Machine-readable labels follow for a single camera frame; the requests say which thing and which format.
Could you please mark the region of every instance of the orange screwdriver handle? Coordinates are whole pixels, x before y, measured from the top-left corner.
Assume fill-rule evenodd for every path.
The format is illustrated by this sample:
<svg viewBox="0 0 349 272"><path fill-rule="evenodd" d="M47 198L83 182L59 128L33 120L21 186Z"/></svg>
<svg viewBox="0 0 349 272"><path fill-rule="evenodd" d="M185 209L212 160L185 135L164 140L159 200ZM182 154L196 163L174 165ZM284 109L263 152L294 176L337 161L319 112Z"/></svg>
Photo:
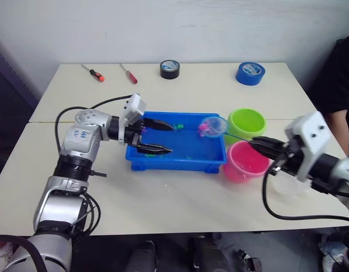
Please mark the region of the orange screwdriver handle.
<svg viewBox="0 0 349 272"><path fill-rule="evenodd" d="M136 77L135 77L132 73L130 73L129 71L127 71L127 75L128 75L130 81L131 81L133 84L138 83L138 80L136 79Z"/></svg>
<svg viewBox="0 0 349 272"><path fill-rule="evenodd" d="M97 73L94 69L90 70L90 74L93 75L94 77L96 77L97 80L100 81L100 82L104 82L105 81L104 76L102 74L100 74L100 73Z"/></svg>

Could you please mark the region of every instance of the white wall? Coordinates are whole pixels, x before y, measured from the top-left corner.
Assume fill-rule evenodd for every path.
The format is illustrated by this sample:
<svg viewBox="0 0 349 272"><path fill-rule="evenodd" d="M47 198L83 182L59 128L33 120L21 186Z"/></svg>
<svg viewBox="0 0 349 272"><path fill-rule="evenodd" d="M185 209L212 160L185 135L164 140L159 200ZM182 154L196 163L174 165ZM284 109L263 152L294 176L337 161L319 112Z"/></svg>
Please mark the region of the white wall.
<svg viewBox="0 0 349 272"><path fill-rule="evenodd" d="M307 87L347 35L349 0L0 0L0 50L38 96L59 63L166 58L284 61Z"/></svg>

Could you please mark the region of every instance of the floor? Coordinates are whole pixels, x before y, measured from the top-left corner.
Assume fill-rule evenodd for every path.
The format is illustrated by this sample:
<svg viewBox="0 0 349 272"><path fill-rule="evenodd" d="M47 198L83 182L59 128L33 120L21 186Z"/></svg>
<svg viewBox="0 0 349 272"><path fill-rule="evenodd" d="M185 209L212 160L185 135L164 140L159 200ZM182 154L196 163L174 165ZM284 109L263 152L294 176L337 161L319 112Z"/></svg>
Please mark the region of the floor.
<svg viewBox="0 0 349 272"><path fill-rule="evenodd" d="M213 233L216 244L225 254L233 271L246 271L234 252L242 249L260 258L263 271L315 272L319 270L321 253L318 240L333 229L273 231L264 233ZM153 240L158 248L158 271L189 272L188 241L199 233L93 236L74 251L72 272L123 271L131 250L145 240Z"/></svg>

